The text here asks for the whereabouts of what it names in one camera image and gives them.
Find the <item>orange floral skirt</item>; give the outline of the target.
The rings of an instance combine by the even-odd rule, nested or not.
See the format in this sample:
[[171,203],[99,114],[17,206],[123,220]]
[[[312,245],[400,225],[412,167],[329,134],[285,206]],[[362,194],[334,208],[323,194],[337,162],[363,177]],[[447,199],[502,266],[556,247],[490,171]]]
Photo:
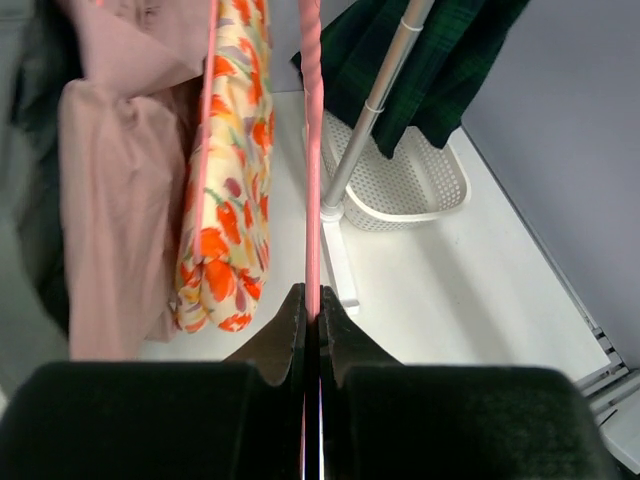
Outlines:
[[265,1],[217,1],[210,140],[201,234],[194,261],[200,122],[188,161],[176,266],[178,329],[239,332],[255,314],[270,266],[270,157],[275,113],[270,14]]

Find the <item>pink wire hanger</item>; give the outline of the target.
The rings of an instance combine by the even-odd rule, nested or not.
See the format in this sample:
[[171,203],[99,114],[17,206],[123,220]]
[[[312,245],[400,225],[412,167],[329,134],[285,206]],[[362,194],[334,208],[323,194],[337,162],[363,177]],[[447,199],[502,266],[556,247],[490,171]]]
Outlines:
[[306,131],[305,301],[307,324],[305,337],[302,478],[311,480],[320,477],[321,467],[318,316],[321,309],[320,161],[324,86],[321,73],[320,3],[318,1],[303,0],[298,3],[298,9]]

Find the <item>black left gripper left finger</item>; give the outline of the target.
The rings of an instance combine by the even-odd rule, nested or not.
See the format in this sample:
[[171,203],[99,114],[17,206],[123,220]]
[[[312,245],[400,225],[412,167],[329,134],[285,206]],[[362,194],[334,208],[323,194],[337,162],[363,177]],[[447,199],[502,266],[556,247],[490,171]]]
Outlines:
[[221,362],[58,362],[1,421],[5,479],[297,479],[304,289]]

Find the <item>dark green plaid skirt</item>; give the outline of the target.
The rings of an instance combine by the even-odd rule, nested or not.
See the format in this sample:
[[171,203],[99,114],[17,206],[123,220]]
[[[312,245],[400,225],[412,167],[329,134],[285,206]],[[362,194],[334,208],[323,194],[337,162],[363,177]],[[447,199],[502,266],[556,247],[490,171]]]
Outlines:
[[[444,0],[431,8],[378,116],[372,137],[391,158],[405,130],[443,148],[494,64],[527,0]],[[407,8],[403,0],[360,0],[324,27],[324,107],[355,126]]]

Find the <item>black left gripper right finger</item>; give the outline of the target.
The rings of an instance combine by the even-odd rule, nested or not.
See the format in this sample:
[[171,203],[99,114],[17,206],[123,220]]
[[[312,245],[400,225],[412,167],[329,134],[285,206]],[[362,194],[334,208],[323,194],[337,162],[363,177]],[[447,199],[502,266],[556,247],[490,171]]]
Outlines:
[[319,317],[328,479],[615,479],[588,403],[562,373],[405,365],[330,288]]

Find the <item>pink hanger of floral skirt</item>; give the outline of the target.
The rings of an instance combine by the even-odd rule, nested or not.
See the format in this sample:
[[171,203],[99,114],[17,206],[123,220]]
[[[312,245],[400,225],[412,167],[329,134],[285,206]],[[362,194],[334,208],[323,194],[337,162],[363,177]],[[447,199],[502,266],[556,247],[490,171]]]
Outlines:
[[193,240],[194,261],[196,263],[200,263],[202,261],[201,234],[204,212],[204,189],[206,184],[206,170],[209,155],[209,128],[211,117],[212,82],[214,77],[217,12],[218,2],[216,0],[211,0],[209,2],[208,44],[204,65],[203,91],[201,96],[200,159],[198,163],[199,176],[196,188],[195,233]]

